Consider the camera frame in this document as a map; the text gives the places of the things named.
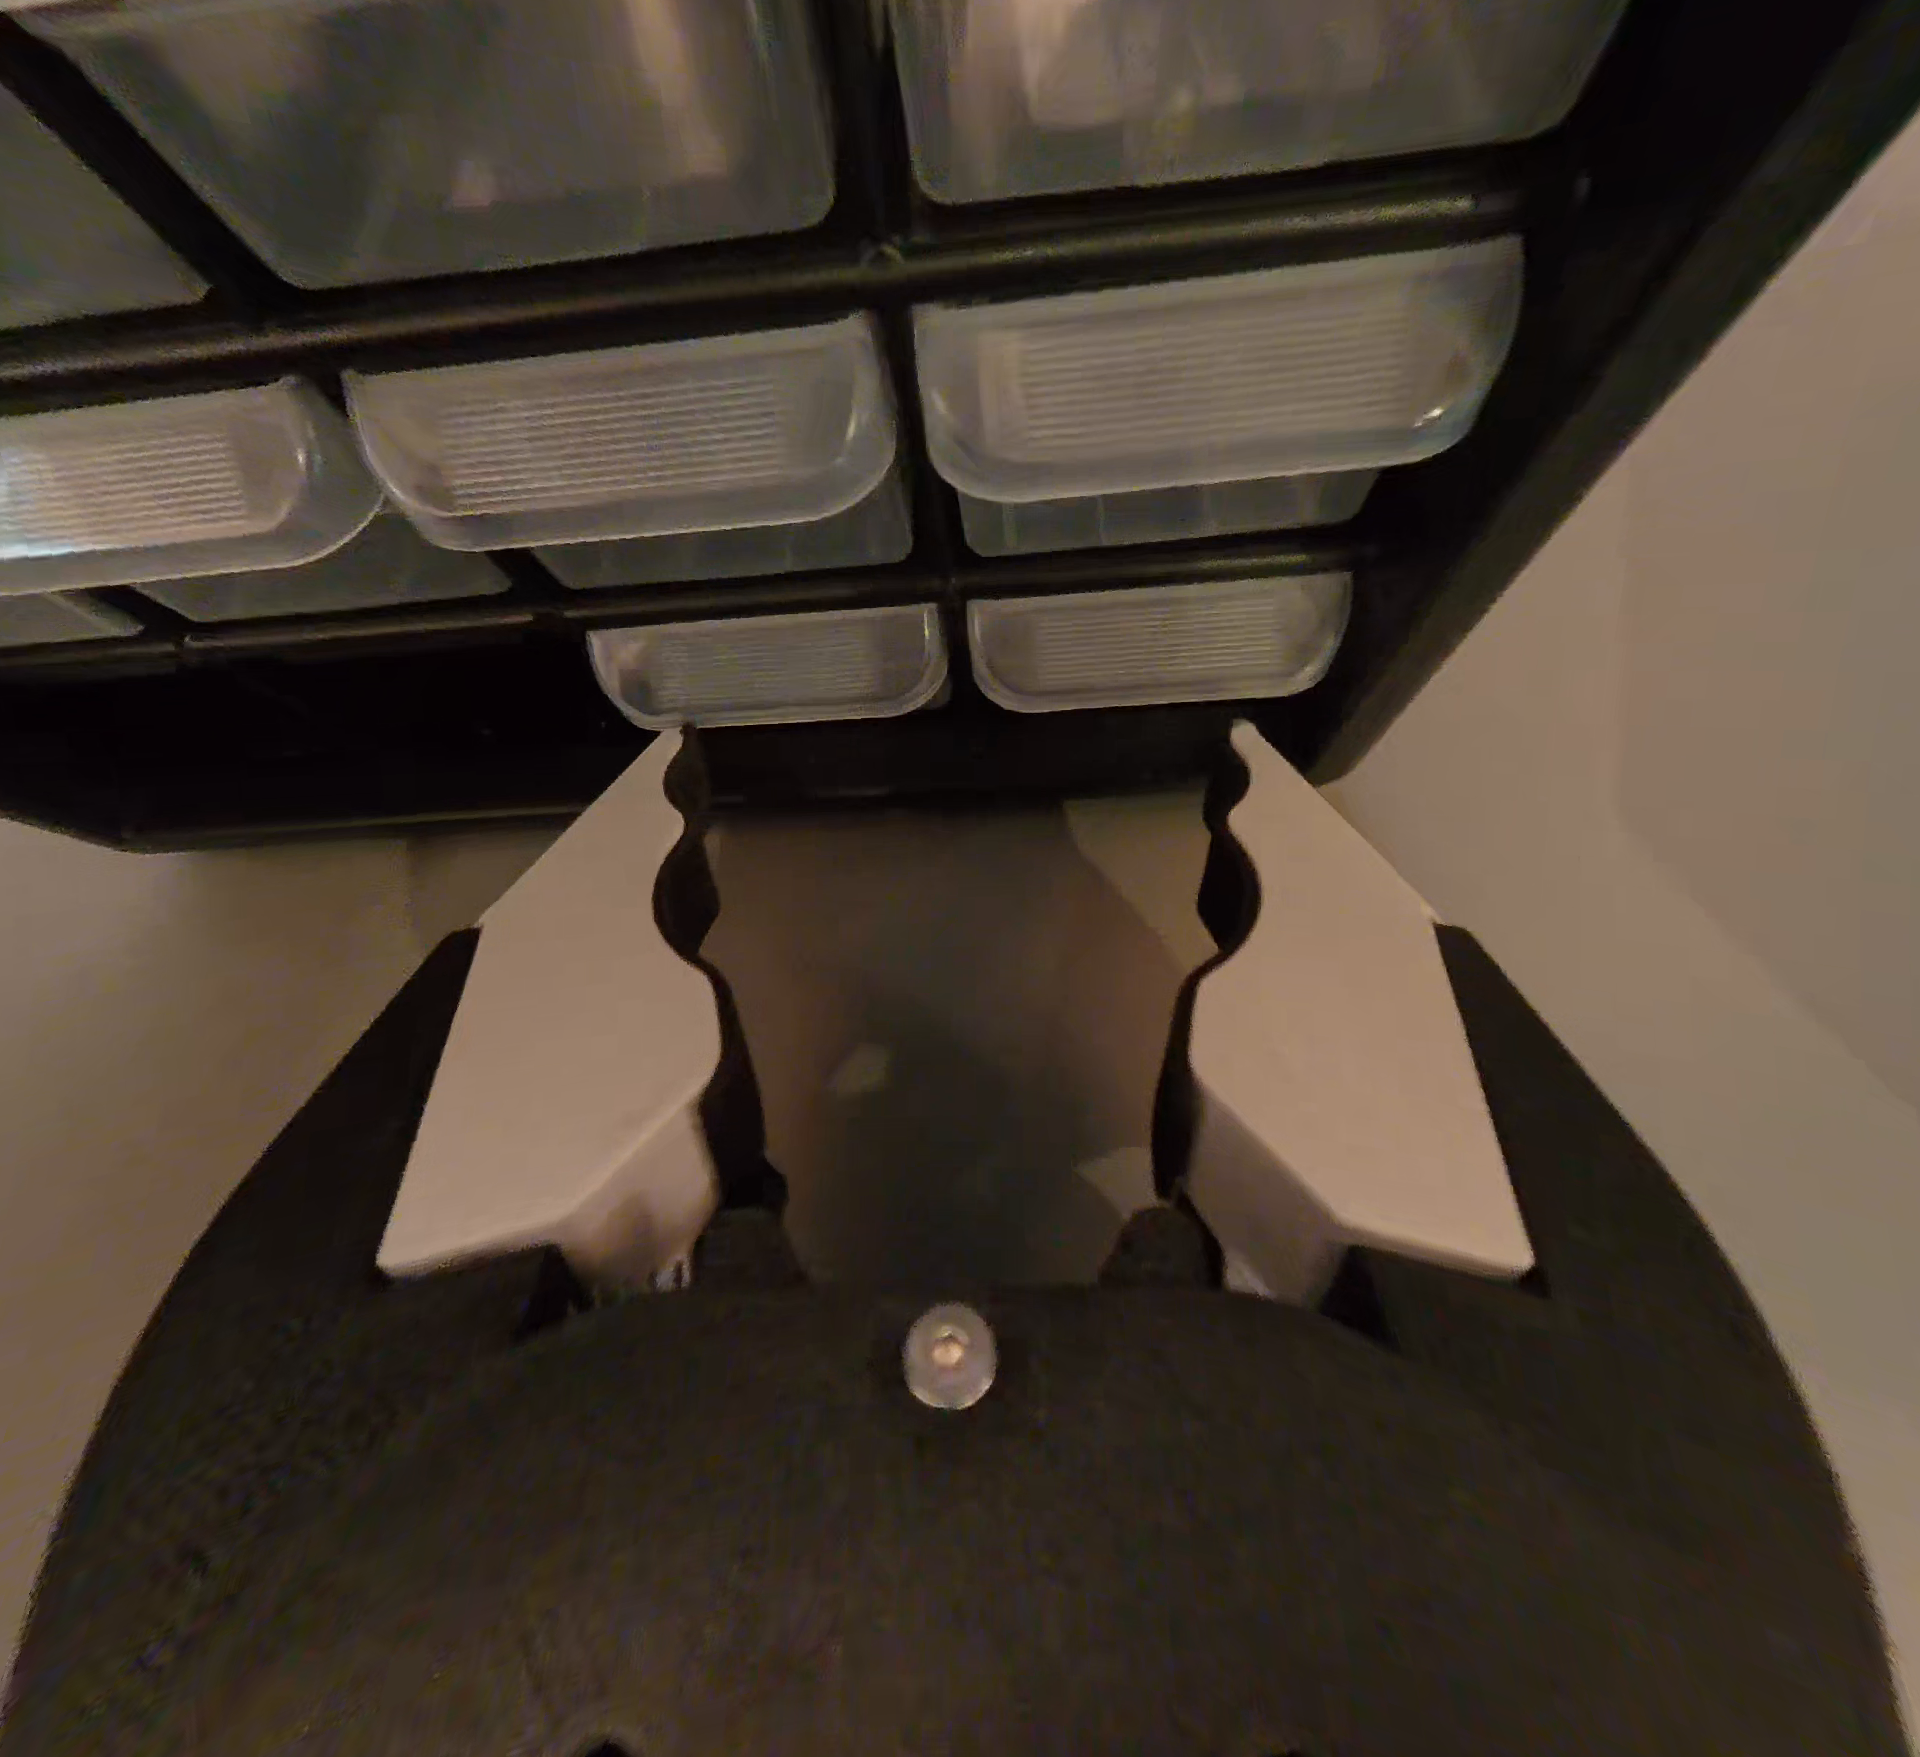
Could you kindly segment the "black drawer cabinet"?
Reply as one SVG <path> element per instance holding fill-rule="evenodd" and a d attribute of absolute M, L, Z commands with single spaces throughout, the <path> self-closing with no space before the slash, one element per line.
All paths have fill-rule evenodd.
<path fill-rule="evenodd" d="M 972 807 L 1202 776 L 1209 706 L 1011 714 L 972 685 L 965 608 L 1151 585 L 1347 570 L 1355 608 L 1308 691 L 1237 702 L 1287 761 L 1353 771 L 1618 456 L 1915 111 L 1915 0 L 1633 0 L 1549 133 L 1272 182 L 939 210 L 910 179 L 900 78 L 868 0 L 812 0 L 839 130 L 812 233 L 308 292 L 273 278 L 70 61 L 4 23 L 4 89 L 212 282 L 193 309 L 4 340 L 4 414 L 300 374 L 655 342 L 876 316 L 908 439 L 914 545 L 881 569 L 565 595 L 507 552 L 462 607 L 192 625 L 102 588 L 133 633 L 4 656 L 4 818 L 112 850 L 568 821 L 646 733 L 591 683 L 603 625 L 933 607 L 947 702 L 707 739 L 723 811 Z M 910 312 L 1520 233 L 1518 330 L 1483 418 L 1349 528 L 972 554 L 938 486 Z"/>

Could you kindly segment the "rows of clear cabinet drawers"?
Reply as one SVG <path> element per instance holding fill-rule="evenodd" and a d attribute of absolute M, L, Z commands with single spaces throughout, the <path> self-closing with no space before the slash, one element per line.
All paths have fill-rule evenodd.
<path fill-rule="evenodd" d="M 1633 0 L 4 0 L 4 771 L 1270 702 Z"/>

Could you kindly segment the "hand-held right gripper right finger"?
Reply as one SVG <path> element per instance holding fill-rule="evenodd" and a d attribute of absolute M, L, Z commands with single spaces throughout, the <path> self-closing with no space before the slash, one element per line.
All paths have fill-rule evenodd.
<path fill-rule="evenodd" d="M 1203 816 L 1216 953 L 1170 1040 L 1154 1176 L 1209 1231 L 1226 1284 L 1320 1294 L 1350 1251 L 1528 1275 L 1427 904 L 1248 720 Z"/>

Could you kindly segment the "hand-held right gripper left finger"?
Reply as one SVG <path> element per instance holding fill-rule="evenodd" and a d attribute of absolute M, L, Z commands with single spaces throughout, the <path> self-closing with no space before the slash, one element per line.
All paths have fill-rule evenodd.
<path fill-rule="evenodd" d="M 717 920 L 707 761 L 660 733 L 476 922 L 376 1265 L 532 1249 L 646 1287 L 728 1208 L 781 1209 Z"/>

